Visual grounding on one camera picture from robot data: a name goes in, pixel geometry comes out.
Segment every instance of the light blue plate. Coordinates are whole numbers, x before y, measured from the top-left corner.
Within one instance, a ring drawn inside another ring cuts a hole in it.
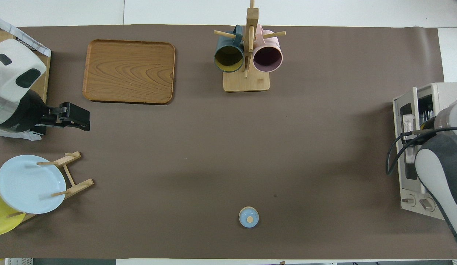
[[[240,223],[246,228],[252,228],[257,225],[259,215],[255,208],[247,206],[240,211],[238,215]]]
[[[52,197],[66,190],[60,170],[54,165],[38,166],[48,162],[32,155],[16,156],[0,169],[0,196],[5,203],[23,213],[48,213],[57,208],[65,195]]]

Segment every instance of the plate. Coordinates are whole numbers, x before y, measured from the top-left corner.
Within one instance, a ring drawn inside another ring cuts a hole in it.
[[[57,208],[65,195],[52,197],[66,190],[60,170],[54,165],[37,165],[48,162],[32,155],[16,156],[0,169],[0,196],[10,207],[23,213],[48,213]]]
[[[23,213],[7,218],[12,213],[17,213],[17,210],[7,205],[0,196],[0,235],[14,229],[25,217],[25,213]]]

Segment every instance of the wooden base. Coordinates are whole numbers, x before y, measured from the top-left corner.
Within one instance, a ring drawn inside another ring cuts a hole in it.
[[[253,66],[253,60],[248,68],[247,78],[242,69],[233,73],[223,73],[225,92],[266,91],[269,89],[269,73],[258,71]]]

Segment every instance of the small blue lid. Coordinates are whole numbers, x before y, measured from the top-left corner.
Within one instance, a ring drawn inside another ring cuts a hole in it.
[[[238,215],[240,223],[246,228],[252,228],[257,225],[259,215],[255,208],[247,206],[240,211]]]

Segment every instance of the oven knob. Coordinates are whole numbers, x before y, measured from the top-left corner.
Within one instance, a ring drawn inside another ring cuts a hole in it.
[[[425,209],[425,211],[429,211],[429,212],[434,211],[435,203],[430,198],[421,199],[420,204],[423,206],[423,209]]]
[[[414,198],[405,198],[405,199],[402,199],[402,202],[404,202],[404,203],[415,203],[415,199]]]

